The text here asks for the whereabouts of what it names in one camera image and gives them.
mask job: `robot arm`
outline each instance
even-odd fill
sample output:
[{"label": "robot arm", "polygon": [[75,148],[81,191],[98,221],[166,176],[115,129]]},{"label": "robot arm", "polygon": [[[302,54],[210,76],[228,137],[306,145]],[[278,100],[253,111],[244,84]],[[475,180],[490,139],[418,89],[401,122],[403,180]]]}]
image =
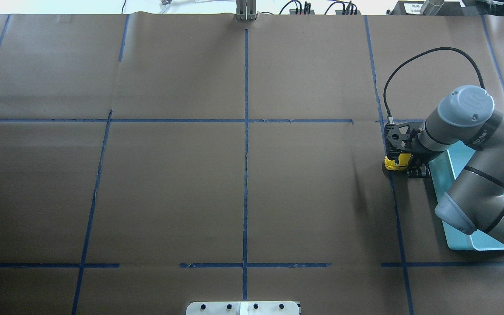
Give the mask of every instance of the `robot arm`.
[{"label": "robot arm", "polygon": [[480,229],[504,243],[504,115],[480,87],[461,86],[445,97],[410,147],[425,163],[458,140],[476,153],[448,192],[438,196],[435,213],[463,233]]}]

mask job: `black cable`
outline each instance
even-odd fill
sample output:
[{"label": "black cable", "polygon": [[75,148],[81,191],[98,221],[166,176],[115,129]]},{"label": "black cable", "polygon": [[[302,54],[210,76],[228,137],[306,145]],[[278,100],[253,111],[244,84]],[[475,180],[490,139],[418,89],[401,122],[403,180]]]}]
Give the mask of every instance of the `black cable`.
[{"label": "black cable", "polygon": [[291,4],[291,2],[294,2],[295,5],[298,4],[298,9],[296,9],[296,14],[298,14],[299,12],[302,12],[302,4],[299,0],[290,0],[289,2],[287,2],[287,4],[285,4],[283,6],[283,8],[281,8],[280,10],[280,14],[285,10],[286,6],[288,6],[289,4]]},{"label": "black cable", "polygon": [[345,2],[342,2],[342,1],[334,1],[332,2],[332,4],[330,4],[330,6],[326,9],[326,12],[324,12],[324,15],[326,15],[328,13],[328,11],[330,10],[330,8],[332,8],[332,6],[334,4],[342,4],[343,6],[343,10],[345,11],[346,10],[346,3]]},{"label": "black cable", "polygon": [[412,62],[412,61],[416,60],[417,58],[420,58],[420,56],[424,56],[424,55],[432,53],[432,52],[437,52],[439,50],[452,50],[453,52],[457,52],[457,53],[461,54],[462,56],[466,57],[466,59],[474,67],[474,70],[476,70],[476,74],[478,74],[478,80],[479,80],[480,87],[483,88],[484,90],[486,89],[483,84],[482,73],[480,72],[478,65],[468,54],[466,54],[462,50],[459,50],[458,48],[453,48],[453,47],[437,47],[437,48],[429,49],[426,52],[422,52],[421,54],[418,54],[417,56],[413,56],[412,58],[408,59],[407,61],[402,63],[400,66],[398,66],[398,68],[396,68],[396,70],[394,70],[394,72],[392,72],[392,74],[390,75],[390,77],[386,81],[386,84],[384,84],[384,92],[382,93],[382,98],[384,99],[384,107],[386,107],[386,114],[388,115],[388,117],[392,117],[392,114],[390,114],[390,108],[388,107],[388,103],[386,102],[386,89],[388,88],[388,83],[390,83],[390,80],[392,80],[392,77],[394,77],[394,74],[396,74],[396,72],[398,72],[398,70],[400,70],[400,68],[402,68],[403,66],[405,66],[409,62]]},{"label": "black cable", "polygon": [[334,2],[332,4],[330,4],[330,6],[328,7],[328,9],[326,9],[326,12],[324,12],[324,15],[326,15],[328,13],[328,11],[330,10],[330,8],[332,8],[332,6],[334,4],[342,4],[343,6],[343,9],[342,9],[342,14],[354,14],[354,7],[355,7],[355,14],[357,14],[357,6],[349,1],[349,2],[345,2],[345,1],[340,1],[340,0],[334,0]]}]

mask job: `metal bracket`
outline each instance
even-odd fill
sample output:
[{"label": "metal bracket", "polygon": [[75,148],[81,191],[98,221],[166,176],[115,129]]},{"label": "metal bracket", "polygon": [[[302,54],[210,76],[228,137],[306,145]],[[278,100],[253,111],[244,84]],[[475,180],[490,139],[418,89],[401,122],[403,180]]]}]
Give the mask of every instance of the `metal bracket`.
[{"label": "metal bracket", "polygon": [[386,132],[386,140],[395,149],[405,152],[411,152],[410,141],[414,137],[413,130],[416,130],[421,125],[421,122],[409,122],[394,124],[388,127]]},{"label": "metal bracket", "polygon": [[360,10],[357,10],[355,14],[342,14],[343,10],[336,10],[336,15],[362,15]]},{"label": "metal bracket", "polygon": [[236,19],[256,20],[258,12],[256,12],[256,0],[236,0]]},{"label": "metal bracket", "polygon": [[408,169],[408,178],[429,178],[431,172],[426,163]]},{"label": "metal bracket", "polygon": [[300,315],[300,303],[293,301],[193,302],[186,315]]},{"label": "metal bracket", "polygon": [[[295,13],[296,10],[297,9],[289,9],[289,15],[298,15]],[[309,14],[314,15],[314,10],[310,10],[310,13],[308,13],[308,14],[301,14],[301,15],[309,15]]]}]

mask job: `teal tray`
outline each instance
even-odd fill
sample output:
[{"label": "teal tray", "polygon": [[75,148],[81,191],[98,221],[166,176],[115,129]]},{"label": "teal tray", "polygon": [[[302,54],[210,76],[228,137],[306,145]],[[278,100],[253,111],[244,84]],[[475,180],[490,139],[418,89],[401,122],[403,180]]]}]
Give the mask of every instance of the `teal tray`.
[{"label": "teal tray", "polygon": [[[448,191],[474,152],[473,149],[470,149],[464,145],[464,143],[458,141],[446,152],[429,162],[434,192],[437,198],[440,198]],[[444,222],[442,226],[444,227],[444,234],[448,247],[455,251],[504,250],[504,245],[502,243],[482,231],[478,230],[472,235],[465,235]]]}]

